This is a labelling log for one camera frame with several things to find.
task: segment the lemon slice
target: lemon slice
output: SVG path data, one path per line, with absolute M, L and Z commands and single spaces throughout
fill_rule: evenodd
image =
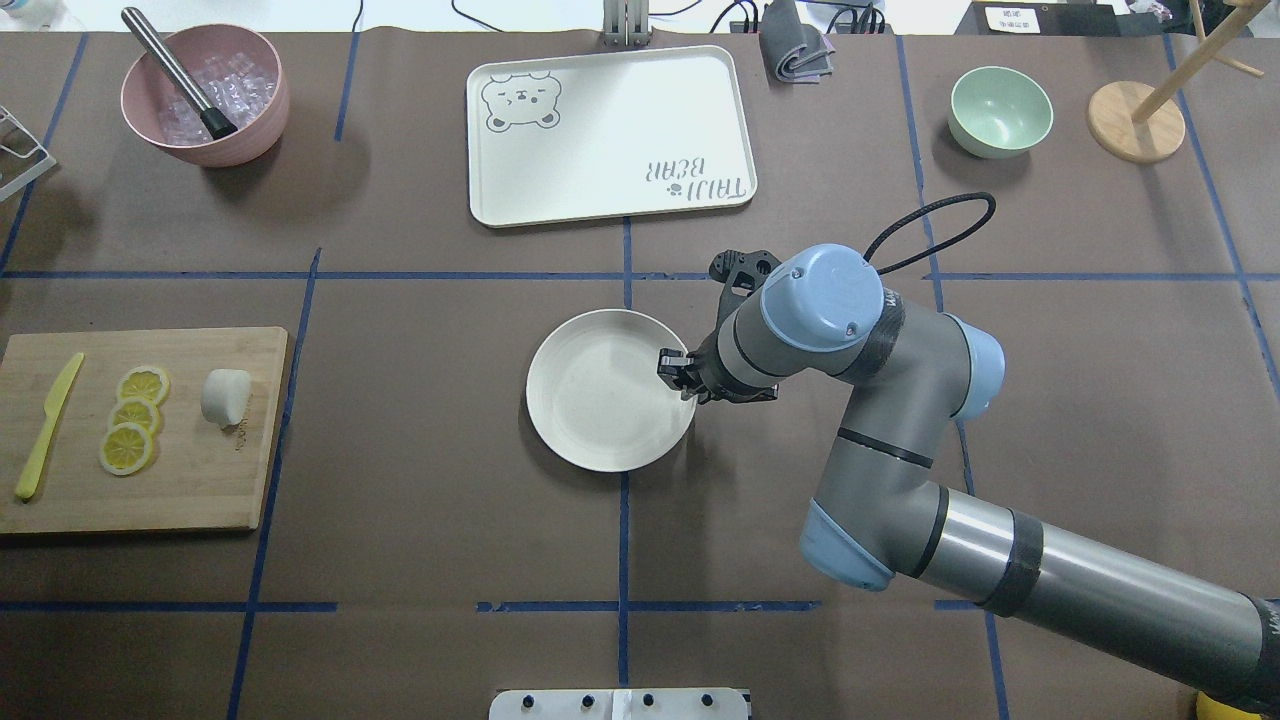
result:
M 152 405 L 160 405 L 169 396 L 169 373 L 155 365 L 140 365 L 120 378 L 120 384 L 115 387 L 115 397 L 127 400 L 141 397 L 150 400 Z
M 106 418 L 106 427 L 114 428 L 123 423 L 137 423 L 150 436 L 160 432 L 160 409 L 145 397 L 127 397 L 115 404 Z
M 155 443 L 146 428 L 137 423 L 120 423 L 102 436 L 97 460 L 113 475 L 132 475 L 146 468 L 155 454 Z

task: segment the white plate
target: white plate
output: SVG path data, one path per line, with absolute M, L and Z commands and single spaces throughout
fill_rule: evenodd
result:
M 490 227 L 742 205 L 756 188 L 733 58 L 716 46 L 480 65 L 467 164 Z
M 658 377 L 658 351 L 685 350 L 667 325 L 631 310 L 594 310 L 547 336 L 529 365 L 534 428 L 570 462 L 618 473 L 662 457 L 694 419 Z

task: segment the green bowl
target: green bowl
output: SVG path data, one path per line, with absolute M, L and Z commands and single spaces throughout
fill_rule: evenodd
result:
M 974 68 L 951 88 L 951 136 L 979 158 L 1012 158 L 1044 140 L 1053 105 L 1032 78 L 998 65 Z

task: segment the wooden dowel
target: wooden dowel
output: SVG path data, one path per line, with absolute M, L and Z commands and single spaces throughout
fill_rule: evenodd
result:
M 1169 76 L 1165 82 L 1160 83 L 1160 87 L 1157 87 L 1151 95 L 1147 96 L 1146 100 L 1142 101 L 1140 105 L 1134 109 L 1133 122 L 1147 122 L 1147 119 L 1151 118 L 1151 115 L 1155 114 L 1161 105 L 1178 92 L 1178 88 L 1185 85 L 1192 76 L 1212 60 L 1213 55 L 1216 55 L 1224 45 L 1234 40 L 1235 36 L 1240 35 L 1244 26 L 1249 24 L 1249 20 L 1257 17 L 1257 14 L 1267 6 L 1268 1 L 1270 0 L 1258 0 L 1253 5 L 1242 5 L 1235 10 L 1231 10 L 1231 14 L 1229 14 L 1226 19 L 1213 29 L 1213 32 L 1208 33 L 1208 37 L 1199 44 L 1199 47 L 1183 60 L 1183 63 L 1178 65 L 1178 69 L 1174 70 L 1174 73 Z
M 1201 13 L 1199 0 L 1192 0 L 1190 6 L 1192 6 L 1192 24 L 1196 26 L 1196 37 L 1204 40 L 1204 15 Z M 1230 68 L 1235 68 L 1240 72 L 1249 73 L 1253 77 L 1262 77 L 1263 74 L 1266 74 L 1262 70 L 1254 68 L 1253 65 L 1245 65 L 1244 63 L 1236 60 L 1235 58 L 1228 58 L 1226 55 L 1213 55 L 1213 59 Z

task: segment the bear illustration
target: bear illustration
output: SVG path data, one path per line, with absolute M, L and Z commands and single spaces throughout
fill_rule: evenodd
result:
M 489 106 L 485 126 L 493 132 L 506 132 L 511 126 L 538 123 L 552 128 L 559 122 L 556 100 L 561 83 L 550 72 L 518 76 L 493 76 L 480 90 L 480 99 Z

